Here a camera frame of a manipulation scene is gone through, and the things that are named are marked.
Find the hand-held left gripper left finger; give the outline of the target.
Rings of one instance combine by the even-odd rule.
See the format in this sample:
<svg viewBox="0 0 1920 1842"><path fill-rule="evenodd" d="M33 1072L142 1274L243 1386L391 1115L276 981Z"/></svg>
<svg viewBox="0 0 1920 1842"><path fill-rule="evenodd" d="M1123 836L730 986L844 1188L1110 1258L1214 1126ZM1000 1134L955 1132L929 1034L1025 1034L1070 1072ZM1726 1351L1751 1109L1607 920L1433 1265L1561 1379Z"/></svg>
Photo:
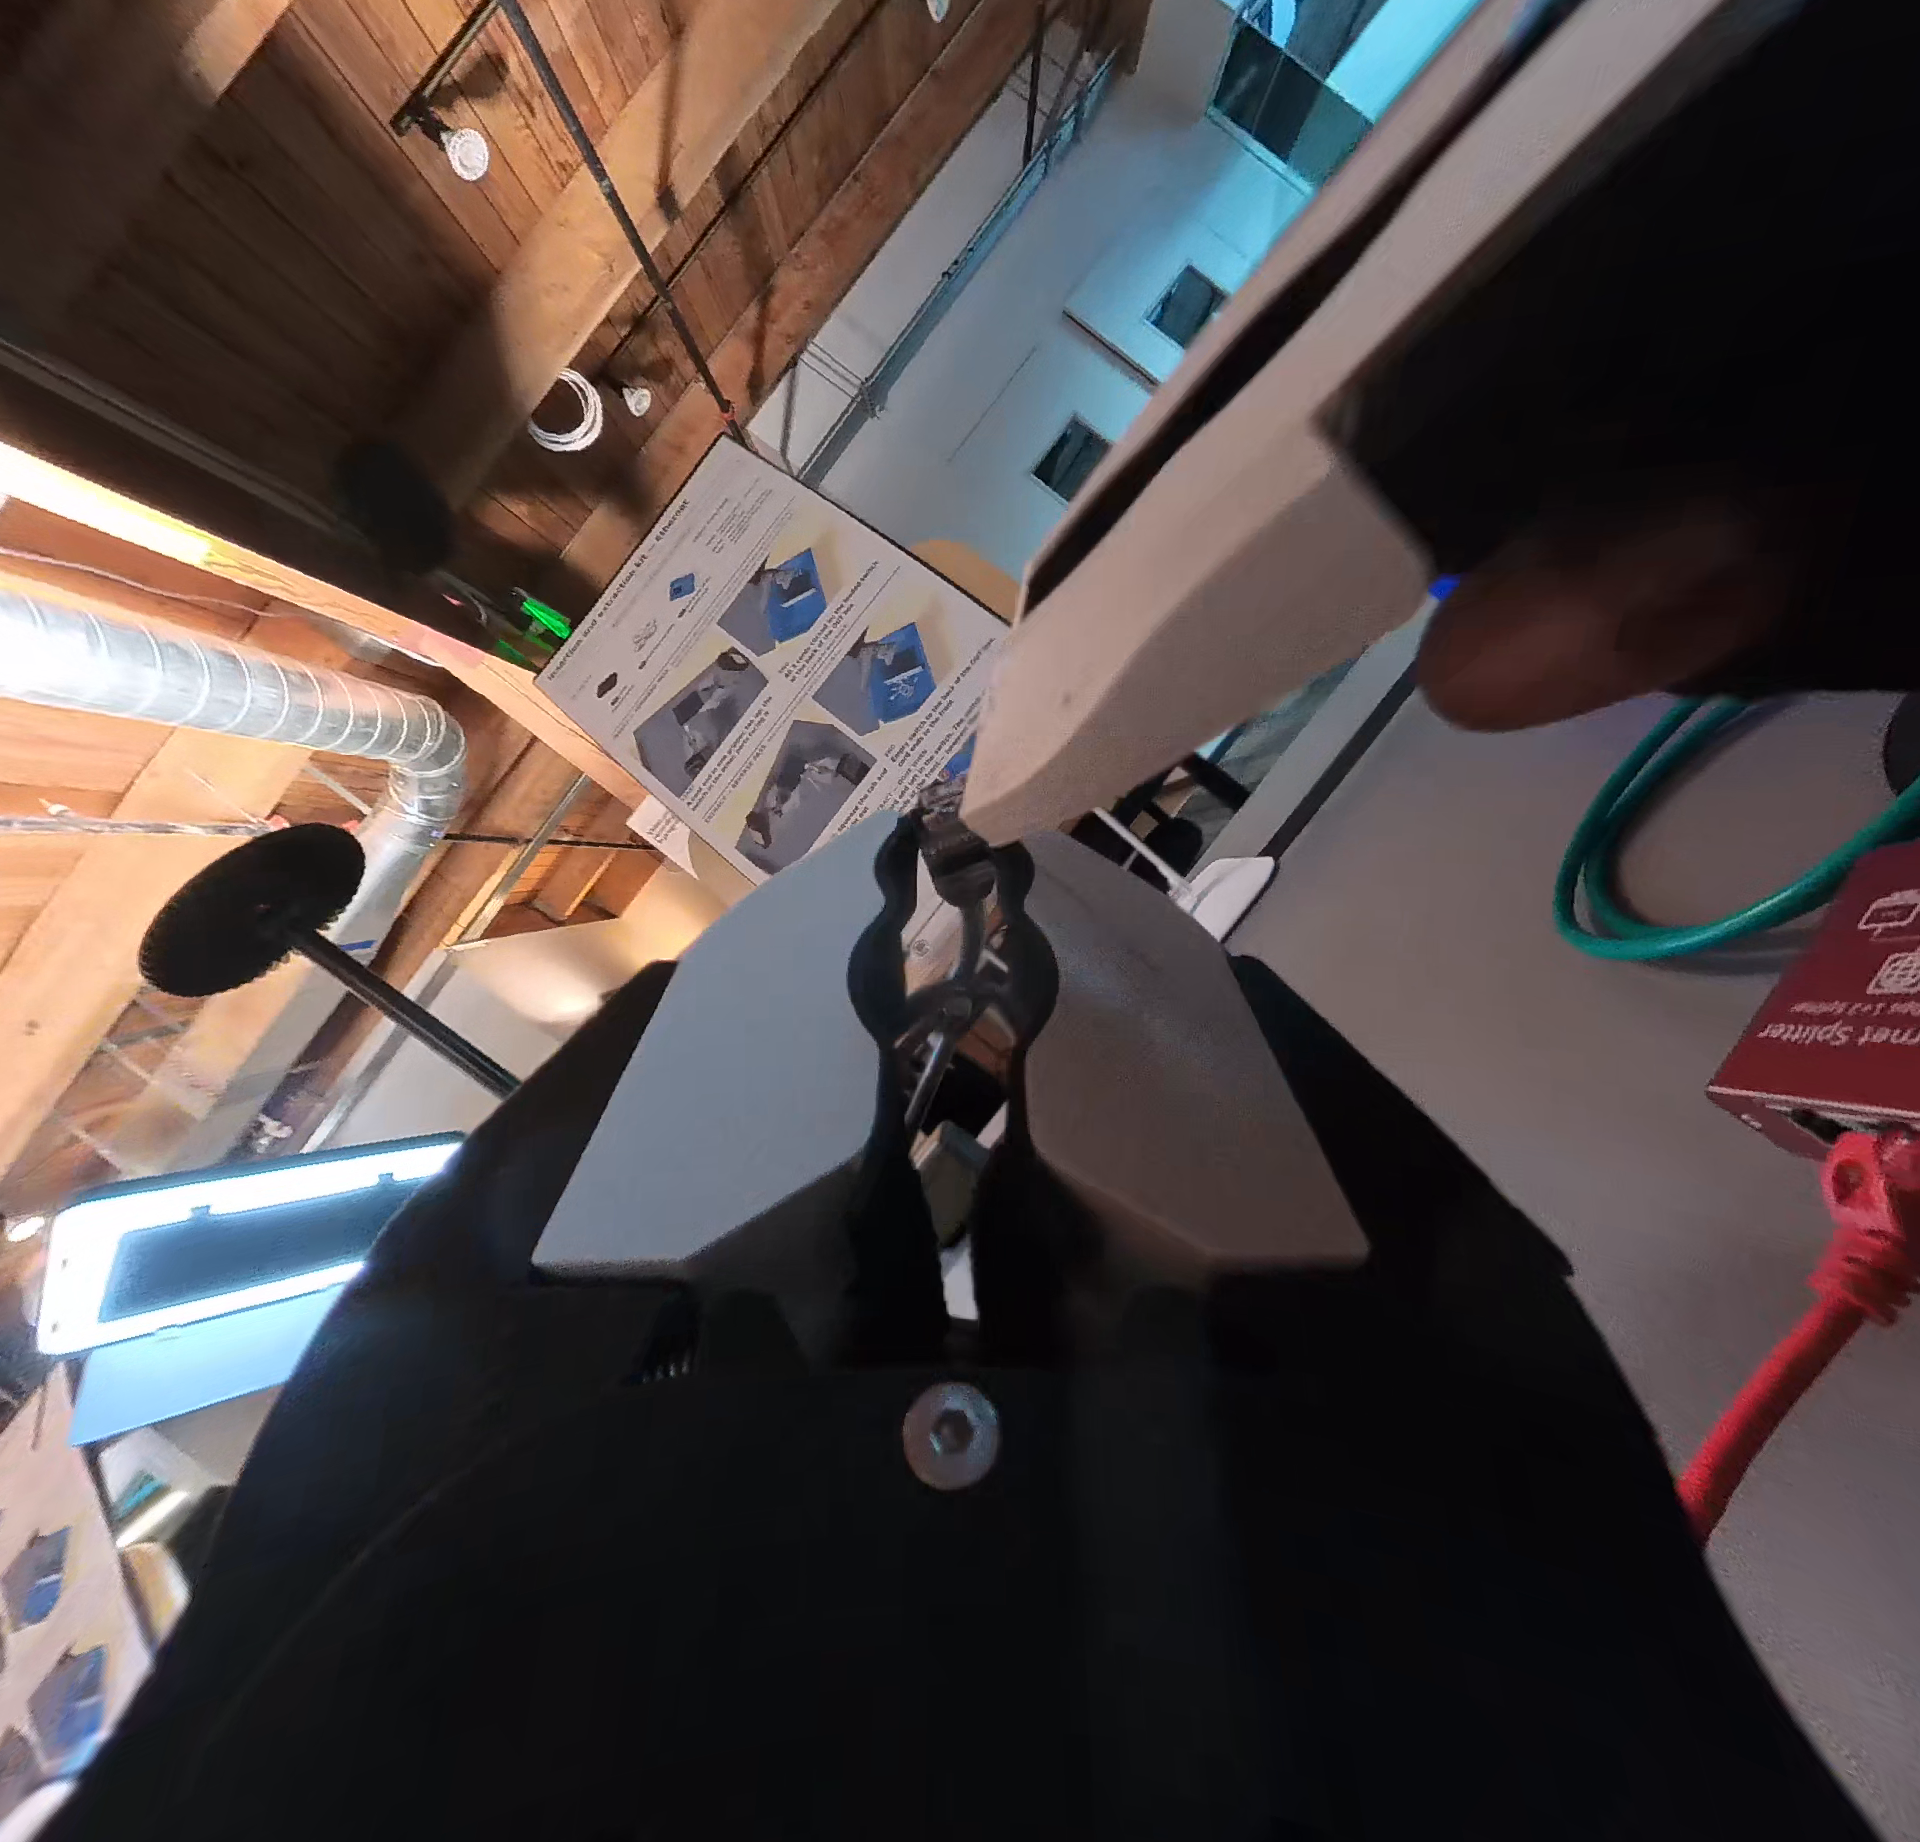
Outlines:
<svg viewBox="0 0 1920 1842"><path fill-rule="evenodd" d="M756 1293L790 1327L948 1321L900 1073L915 884L915 828L859 822L683 951L541 1279Z"/></svg>

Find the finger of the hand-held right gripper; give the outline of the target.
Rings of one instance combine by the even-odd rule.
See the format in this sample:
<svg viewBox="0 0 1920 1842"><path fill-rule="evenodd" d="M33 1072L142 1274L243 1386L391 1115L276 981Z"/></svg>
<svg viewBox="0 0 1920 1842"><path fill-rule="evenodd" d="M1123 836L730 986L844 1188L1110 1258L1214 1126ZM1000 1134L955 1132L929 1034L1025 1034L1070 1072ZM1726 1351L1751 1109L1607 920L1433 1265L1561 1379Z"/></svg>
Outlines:
<svg viewBox="0 0 1920 1842"><path fill-rule="evenodd" d="M1381 120L1279 241L1103 459L1027 569L1058 589L1153 485L1249 392L1329 300L1442 151L1584 0L1475 0L1384 50L1397 82Z"/></svg>
<svg viewBox="0 0 1920 1842"><path fill-rule="evenodd" d="M1431 544L1341 441L1363 381L1784 9L1571 9L1214 432L1058 589L1022 589L965 797L979 836L1109 804L1412 619Z"/></svg>

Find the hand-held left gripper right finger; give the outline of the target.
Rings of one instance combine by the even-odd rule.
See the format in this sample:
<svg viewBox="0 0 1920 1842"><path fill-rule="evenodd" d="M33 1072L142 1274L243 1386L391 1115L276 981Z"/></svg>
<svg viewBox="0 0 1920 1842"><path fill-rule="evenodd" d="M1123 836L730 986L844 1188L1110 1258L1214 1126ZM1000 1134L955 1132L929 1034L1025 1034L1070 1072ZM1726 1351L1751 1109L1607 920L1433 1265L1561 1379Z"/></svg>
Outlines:
<svg viewBox="0 0 1920 1842"><path fill-rule="evenodd" d="M1020 1047L973 1206L979 1321L1356 1274L1370 1237L1223 944L1064 834L997 856Z"/></svg>

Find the person's right hand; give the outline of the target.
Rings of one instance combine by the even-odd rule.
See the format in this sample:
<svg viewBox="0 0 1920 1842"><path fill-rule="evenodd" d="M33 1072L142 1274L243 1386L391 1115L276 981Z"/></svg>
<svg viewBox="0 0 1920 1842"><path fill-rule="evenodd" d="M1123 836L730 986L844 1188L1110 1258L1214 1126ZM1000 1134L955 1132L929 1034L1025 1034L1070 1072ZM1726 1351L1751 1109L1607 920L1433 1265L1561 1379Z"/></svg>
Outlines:
<svg viewBox="0 0 1920 1842"><path fill-rule="evenodd" d="M1414 681L1471 732L1568 722L1673 693L1756 647L1792 580L1763 527L1731 511L1547 521L1459 575L1427 621Z"/></svg>

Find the white device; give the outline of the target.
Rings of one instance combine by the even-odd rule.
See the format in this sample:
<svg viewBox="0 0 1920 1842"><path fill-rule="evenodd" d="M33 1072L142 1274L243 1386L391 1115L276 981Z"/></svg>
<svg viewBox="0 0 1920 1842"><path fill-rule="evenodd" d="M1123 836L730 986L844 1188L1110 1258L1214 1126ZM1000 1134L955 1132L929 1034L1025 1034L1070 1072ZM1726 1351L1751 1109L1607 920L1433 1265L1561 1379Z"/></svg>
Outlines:
<svg viewBox="0 0 1920 1842"><path fill-rule="evenodd" d="M1225 942L1268 890L1276 868L1268 854L1216 860L1171 886L1168 896L1216 942Z"/></svg>

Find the instruction poster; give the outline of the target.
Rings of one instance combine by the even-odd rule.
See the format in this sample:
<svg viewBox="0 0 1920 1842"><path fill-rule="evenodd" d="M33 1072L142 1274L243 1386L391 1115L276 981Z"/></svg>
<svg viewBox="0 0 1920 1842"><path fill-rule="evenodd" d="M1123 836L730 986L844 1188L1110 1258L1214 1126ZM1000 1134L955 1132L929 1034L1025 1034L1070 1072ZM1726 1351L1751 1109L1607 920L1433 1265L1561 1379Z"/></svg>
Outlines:
<svg viewBox="0 0 1920 1842"><path fill-rule="evenodd" d="M29 1837L65 1801L153 1668L105 1501L68 1430L62 1374L2 1436L2 1819Z"/></svg>
<svg viewBox="0 0 1920 1842"><path fill-rule="evenodd" d="M755 886L967 773L1007 627L724 437L535 685Z"/></svg>

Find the black round stand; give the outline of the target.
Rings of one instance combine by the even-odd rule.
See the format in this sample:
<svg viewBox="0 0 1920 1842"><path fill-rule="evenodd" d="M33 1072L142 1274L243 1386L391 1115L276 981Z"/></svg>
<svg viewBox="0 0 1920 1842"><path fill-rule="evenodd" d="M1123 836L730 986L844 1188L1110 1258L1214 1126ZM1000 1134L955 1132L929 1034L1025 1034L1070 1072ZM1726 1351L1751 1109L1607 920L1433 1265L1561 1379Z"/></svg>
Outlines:
<svg viewBox="0 0 1920 1842"><path fill-rule="evenodd" d="M140 976L168 997L206 999L304 960L494 1097L513 1097L516 1076L331 938L364 876L362 847L344 828L295 825L246 838L157 912L138 946Z"/></svg>

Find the led light panel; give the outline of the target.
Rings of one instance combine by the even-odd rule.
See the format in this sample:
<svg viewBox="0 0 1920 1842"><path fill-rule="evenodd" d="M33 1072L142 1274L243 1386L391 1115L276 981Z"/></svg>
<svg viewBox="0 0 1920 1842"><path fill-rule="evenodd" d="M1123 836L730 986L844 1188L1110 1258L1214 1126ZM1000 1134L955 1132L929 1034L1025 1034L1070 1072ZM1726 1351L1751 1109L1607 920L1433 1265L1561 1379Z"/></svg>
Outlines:
<svg viewBox="0 0 1920 1842"><path fill-rule="evenodd" d="M437 1134L90 1188L50 1222L36 1348L83 1357L340 1287L463 1146Z"/></svg>

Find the red splitter box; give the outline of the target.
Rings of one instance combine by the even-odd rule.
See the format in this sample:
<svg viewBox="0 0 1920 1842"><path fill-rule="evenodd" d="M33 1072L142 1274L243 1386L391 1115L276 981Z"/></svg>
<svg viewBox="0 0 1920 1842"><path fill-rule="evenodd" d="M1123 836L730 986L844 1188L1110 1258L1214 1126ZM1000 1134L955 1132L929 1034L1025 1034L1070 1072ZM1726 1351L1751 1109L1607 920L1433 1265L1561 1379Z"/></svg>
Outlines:
<svg viewBox="0 0 1920 1842"><path fill-rule="evenodd" d="M1919 844L1865 854L1740 1033L1709 1102L1819 1162L1847 1134L1919 1134Z"/></svg>

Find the black round ceiling fixture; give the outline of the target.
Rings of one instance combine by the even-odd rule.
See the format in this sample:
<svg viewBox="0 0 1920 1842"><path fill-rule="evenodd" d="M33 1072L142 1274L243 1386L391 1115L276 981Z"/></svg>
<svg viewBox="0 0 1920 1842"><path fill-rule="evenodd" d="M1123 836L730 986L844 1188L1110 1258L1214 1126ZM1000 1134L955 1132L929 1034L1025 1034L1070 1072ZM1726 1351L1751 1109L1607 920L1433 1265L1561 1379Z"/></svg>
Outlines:
<svg viewBox="0 0 1920 1842"><path fill-rule="evenodd" d="M331 462L329 492L340 521L386 572L424 578L450 565L452 511L396 443L351 440Z"/></svg>

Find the black ceiling rod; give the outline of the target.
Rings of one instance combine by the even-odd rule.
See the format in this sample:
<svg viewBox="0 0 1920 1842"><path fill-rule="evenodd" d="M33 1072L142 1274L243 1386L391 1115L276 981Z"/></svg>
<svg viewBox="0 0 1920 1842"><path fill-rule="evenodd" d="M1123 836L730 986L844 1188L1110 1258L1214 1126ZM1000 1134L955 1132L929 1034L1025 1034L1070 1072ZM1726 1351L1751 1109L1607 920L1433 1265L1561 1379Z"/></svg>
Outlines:
<svg viewBox="0 0 1920 1842"><path fill-rule="evenodd" d="M564 82L560 79L558 71L553 69L553 62L548 60L548 53L545 51L538 32L533 31L530 18L526 16L526 9L519 4L519 0L494 0L494 4L495 4L495 14L503 16L509 19L511 31L515 32L516 40L520 44L526 60L532 67L532 71L535 73L535 79L541 82L543 93L550 100L560 123L564 124L568 139L572 142L574 151L579 153L585 173L590 175L595 194L600 195L602 204L607 206L609 215L613 217L618 232L621 234L628 251L632 252L632 258L636 262L636 269L643 272L646 280L649 284L652 293L655 295L655 307L666 316L666 319L670 319L675 334L682 341L682 348L693 364L694 375L698 378L700 386L708 390L708 396L712 399L712 403L719 405L719 412L723 416L723 426L739 446L751 446L751 437L737 416L737 410L734 407L734 400L721 388L719 378L713 375L713 369L708 362L708 354L700 349L698 341L690 332L690 323L683 318L683 310L680 309L680 304L675 300L675 289L674 289L670 280L660 272L660 265L653 259L647 242L640 239L640 232L636 227L636 218L634 218L632 210L628 209L626 200L618 190L604 156L600 154L598 145L593 143L583 116L577 111L572 98L568 97L568 93L564 88Z"/></svg>

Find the silver ventilation duct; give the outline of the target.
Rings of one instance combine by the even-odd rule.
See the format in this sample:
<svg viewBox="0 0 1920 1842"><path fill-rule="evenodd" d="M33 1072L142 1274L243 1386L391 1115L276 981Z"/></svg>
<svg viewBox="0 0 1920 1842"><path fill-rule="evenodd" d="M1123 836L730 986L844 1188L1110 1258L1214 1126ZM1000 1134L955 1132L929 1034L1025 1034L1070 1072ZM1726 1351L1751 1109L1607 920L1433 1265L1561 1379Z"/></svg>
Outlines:
<svg viewBox="0 0 1920 1842"><path fill-rule="evenodd" d="M364 819L364 874L337 924L370 963L468 791L468 740L436 701L189 629L2 591L14 702L369 758L389 773Z"/></svg>

